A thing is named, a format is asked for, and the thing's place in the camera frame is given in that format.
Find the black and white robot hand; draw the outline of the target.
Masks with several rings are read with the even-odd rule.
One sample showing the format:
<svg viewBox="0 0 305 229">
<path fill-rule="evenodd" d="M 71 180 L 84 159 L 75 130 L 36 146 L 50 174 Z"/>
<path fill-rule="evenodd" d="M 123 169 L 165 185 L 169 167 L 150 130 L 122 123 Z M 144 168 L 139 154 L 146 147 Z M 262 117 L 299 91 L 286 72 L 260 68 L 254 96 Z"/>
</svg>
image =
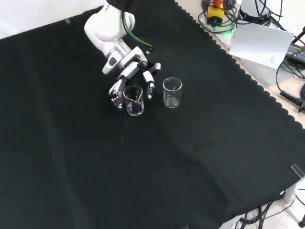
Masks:
<svg viewBox="0 0 305 229">
<path fill-rule="evenodd" d="M 109 90 L 109 98 L 112 104 L 118 108 L 122 109 L 123 106 L 123 91 L 126 84 L 132 79 L 136 74 L 141 73 L 146 82 L 146 92 L 145 98 L 151 101 L 155 93 L 155 83 L 153 75 L 161 70 L 161 64 L 155 63 L 152 65 L 147 61 L 133 61 L 131 62 L 118 76 L 117 82 Z"/>
</svg>

